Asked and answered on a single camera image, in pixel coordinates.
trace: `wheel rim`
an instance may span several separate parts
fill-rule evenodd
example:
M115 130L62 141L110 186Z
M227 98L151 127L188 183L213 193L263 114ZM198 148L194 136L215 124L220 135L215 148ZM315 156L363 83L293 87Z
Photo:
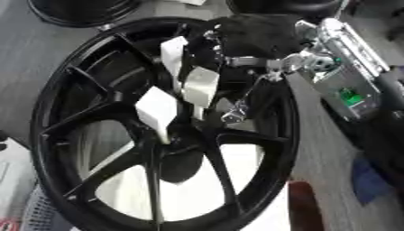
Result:
M187 126L187 134L194 134L203 141L199 147L205 147L205 156L214 166L224 188L226 203L201 217L173 222L161 220L157 172L159 168L156 167L156 160L161 157L160 150L166 150L167 147L162 146L145 125L134 119L136 112L130 106L151 85L157 85L170 92L165 78L167 73L162 74L163 71L159 71L161 69L153 69L151 60L158 50L156 44L181 33L187 34L188 30L197 30L202 23L186 18L156 18L128 23L101 33L67 58L42 91L32 116L33 162L41 184L56 208L75 226L83 230L237 230L256 218L280 192L296 158L299 134L296 102L287 82L279 84L276 91L272 88L276 93L271 95L273 100L265 100L269 102L264 107L266 109L262 111L260 118L254 120L259 133L228 128L210 129L210 126L200 129ZM154 45L146 48L146 43ZM137 89L135 96L127 96L124 87L120 91L111 87L113 79L103 82L92 73L96 64L102 63L111 51L129 51L144 67L142 75L148 78L130 84L131 88ZM70 112L70 115L63 117L63 105L69 107L69 102L64 97L68 95L69 88L76 84L86 87L86 94L90 92L88 94L91 97L82 97L81 103L76 101L75 104L82 107L76 106L74 113ZM71 173L71 165L60 158L60 155L69 149L66 136L82 125L111 119L121 123L136 141L136 147L131 153L147 152L150 155L146 155L146 160L143 157L134 158L131 154L124 154L99 174L86 180L79 179L76 173ZM182 126L180 129L172 129L176 132L183 131L184 128ZM145 135L148 138L140 141L139 137ZM259 170L238 195L234 192L234 186L221 158L219 147L222 143L252 143L261 146L265 151ZM140 163L146 163L144 166L151 190L152 221L121 214L94 196L101 181Z

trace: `wheel spoke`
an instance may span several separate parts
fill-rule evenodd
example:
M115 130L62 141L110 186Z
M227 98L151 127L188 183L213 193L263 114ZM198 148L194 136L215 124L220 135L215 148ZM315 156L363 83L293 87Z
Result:
M95 77L91 76L89 73L85 72L83 69L80 69L75 66L69 66L68 72L70 75L80 77L82 80L85 80L87 84L92 87L98 94L101 96L106 96L109 92L112 92L109 86L105 86L101 82L99 82Z
M149 186L149 197L151 202L151 217L154 230L160 231L164 218L161 211L160 177L161 177L161 150L156 145L158 138L151 138L143 153L147 183Z
M92 173L83 182L74 189L66 193L67 199L85 199L91 201L95 199L96 189L106 180L114 177L116 174L125 171L135 165L143 163L144 144L137 143L134 148L114 158L112 161L101 167L98 171Z
M269 137L264 134L236 130L231 128L220 129L217 132L217 141L220 144L255 144L265 149L265 152L280 153L287 142L286 138Z
M128 48L128 51L131 52L136 58L140 59L140 61L149 67L153 66L152 56L143 52L125 33L118 33L115 37L121 40Z
M94 121L107 119L107 115L113 111L115 103L101 103L92 106L84 111L71 115L55 125L45 128L43 134L66 134L83 125L87 125Z
M240 200L235 193L234 184L230 178L229 171L225 166L225 160L223 154L220 151L219 145L216 142L210 142L207 146L206 156L213 166L216 172L217 178L222 184L222 188L225 194L225 203L230 206L231 209L235 208L237 215L243 213L243 207Z

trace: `silver metal part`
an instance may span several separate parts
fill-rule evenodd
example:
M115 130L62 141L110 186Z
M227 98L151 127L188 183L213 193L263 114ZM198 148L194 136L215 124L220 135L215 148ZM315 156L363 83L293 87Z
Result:
M316 38L312 29L297 24L297 31L313 40L313 46L300 53L304 67L298 72L346 120L378 111L381 92L373 81L389 66L347 23L325 19L316 28Z
M261 81L266 77L261 76L257 78L252 87L245 93L245 95L235 102L234 106L222 116L222 121L228 125L241 123L247 119L247 113L250 109L247 105L248 96L260 85Z
M97 29L100 32L105 32L105 31L111 30L113 27L115 27L115 24L109 23L109 24L100 25L97 27Z
M222 121L228 125L241 123L246 120L248 109L246 101L239 100L222 116Z

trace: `white surface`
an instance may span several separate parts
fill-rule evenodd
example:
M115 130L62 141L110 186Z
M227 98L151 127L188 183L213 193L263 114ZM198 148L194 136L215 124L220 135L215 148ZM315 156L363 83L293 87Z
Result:
M7 149L0 152L0 221L21 221L30 197L36 174L30 152L12 139L5 141Z
M161 61L172 76L172 84L176 92L180 92L178 76L182 67L184 46L187 44L188 41L183 36L171 39L161 44Z
M184 99L191 104L209 108L217 91L219 74L201 67L192 70L184 84Z
M132 146L133 144L129 143L118 152L122 153ZM227 144L223 145L221 150L235 190L239 193L257 171L262 157L261 149L252 144ZM116 189L115 202L110 206L129 216L151 219L144 169L134 167L118 177L120 184ZM161 180L161 205L164 219L167 221L197 217L223 204L222 187L207 159L204 159L196 176L184 183L171 184ZM288 207L288 187L285 186L265 211L243 230L289 231Z
M154 129L163 143L170 143L167 126L178 113L177 99L156 87L151 87L136 103L139 119Z
M179 2L191 5L203 5L207 0L165 0L169 2Z

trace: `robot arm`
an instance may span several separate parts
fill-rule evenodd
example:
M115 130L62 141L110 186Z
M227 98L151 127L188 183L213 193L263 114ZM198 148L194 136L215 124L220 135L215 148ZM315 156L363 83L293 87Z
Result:
M320 25L299 21L296 31L308 41L299 53L282 60L227 58L227 64L264 63L269 80L298 72L346 121L367 120L381 109L404 110L403 73L391 69L349 24L334 18Z

